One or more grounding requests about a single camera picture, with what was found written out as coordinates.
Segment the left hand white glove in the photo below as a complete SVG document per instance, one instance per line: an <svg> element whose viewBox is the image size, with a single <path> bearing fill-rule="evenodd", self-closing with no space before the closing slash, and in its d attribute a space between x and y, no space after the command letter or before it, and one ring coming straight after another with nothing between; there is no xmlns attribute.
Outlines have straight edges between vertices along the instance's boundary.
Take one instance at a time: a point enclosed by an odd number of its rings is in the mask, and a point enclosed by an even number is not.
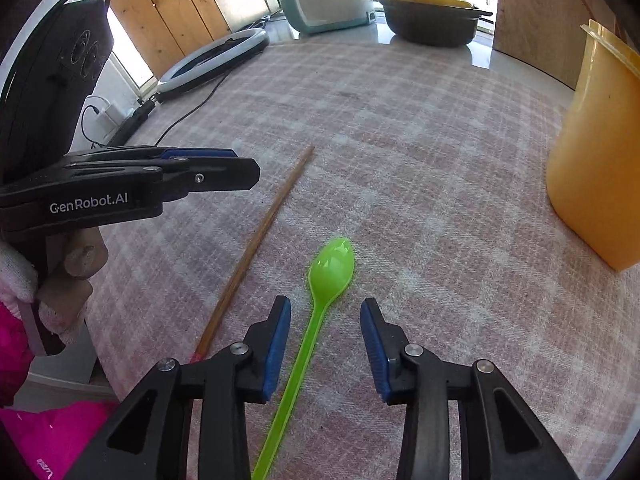
<svg viewBox="0 0 640 480"><path fill-rule="evenodd" d="M37 316L43 327L63 344L77 337L92 294L89 282L108 259L108 249L98 228L64 237L63 257L43 282L34 266L8 243L1 244L1 304L21 321L26 307L39 304Z"/></svg>

